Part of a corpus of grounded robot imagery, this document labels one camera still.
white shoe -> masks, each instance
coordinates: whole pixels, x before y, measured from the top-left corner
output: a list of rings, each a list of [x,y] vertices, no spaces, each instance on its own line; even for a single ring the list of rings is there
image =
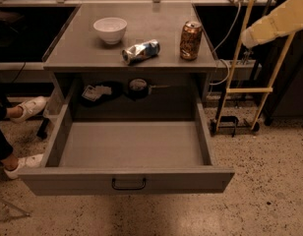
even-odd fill
[[[23,115],[19,118],[10,118],[12,122],[21,123],[26,121],[33,115],[41,112],[46,105],[46,99],[43,96],[39,96],[29,101],[25,101],[18,106],[23,108]]]
[[[18,172],[21,168],[38,168],[41,164],[43,158],[43,154],[36,154],[33,156],[23,157],[18,160],[18,166],[16,169],[10,171],[7,169],[4,169],[6,175],[10,179],[17,179],[18,178]]]

cable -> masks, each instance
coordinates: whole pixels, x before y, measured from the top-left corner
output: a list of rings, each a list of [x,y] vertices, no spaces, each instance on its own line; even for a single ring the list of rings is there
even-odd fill
[[[217,85],[220,85],[222,83],[224,83],[225,81],[227,81],[228,77],[229,77],[229,73],[230,73],[230,67],[228,66],[228,63],[223,60],[223,59],[219,59],[219,61],[221,61],[225,67],[227,68],[227,75],[225,78],[223,78],[220,82],[217,82],[217,83],[210,83],[210,86],[217,86]]]
[[[15,80],[20,76],[21,72],[23,71],[23,69],[26,66],[26,61],[24,62],[23,67],[21,68],[21,70],[18,72],[18,74],[16,75],[16,77],[14,78],[14,80],[11,81],[11,84],[15,82]]]
[[[241,11],[241,3],[238,4],[237,15],[236,15],[236,17],[234,18],[234,21],[233,21],[233,23],[232,23],[232,25],[231,25],[231,27],[230,27],[230,29],[229,29],[229,31],[228,31],[226,37],[225,37],[225,38],[220,42],[220,44],[212,51],[212,53],[215,53],[215,52],[220,48],[220,46],[227,40],[227,38],[229,37],[229,35],[230,35],[230,33],[231,33],[231,31],[232,31],[234,25],[236,24],[236,22],[237,22],[237,20],[238,20],[240,11]]]

floor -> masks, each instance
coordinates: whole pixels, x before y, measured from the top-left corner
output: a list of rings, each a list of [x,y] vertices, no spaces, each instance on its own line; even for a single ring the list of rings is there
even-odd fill
[[[209,123],[216,108],[205,111]],[[241,120],[254,111],[239,103],[224,114]],[[40,122],[0,123],[16,155],[43,152]],[[0,167],[0,198],[30,213],[0,203],[0,235],[303,236],[303,120],[259,123],[255,134],[242,129],[232,138],[221,129],[212,136],[217,163],[235,170],[222,194],[37,197]]]

brown can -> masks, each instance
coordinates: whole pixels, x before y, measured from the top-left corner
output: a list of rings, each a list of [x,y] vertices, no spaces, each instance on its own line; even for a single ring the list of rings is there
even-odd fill
[[[180,56],[183,59],[193,60],[198,57],[202,38],[202,25],[199,22],[188,21],[181,33]]]

drawer handle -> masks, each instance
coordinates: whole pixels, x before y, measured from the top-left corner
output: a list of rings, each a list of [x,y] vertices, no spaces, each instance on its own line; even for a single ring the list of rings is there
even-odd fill
[[[116,179],[112,179],[112,188],[116,191],[138,191],[138,190],[143,190],[146,186],[146,178],[143,178],[142,180],[142,185],[136,186],[136,187],[118,187],[116,185]]]

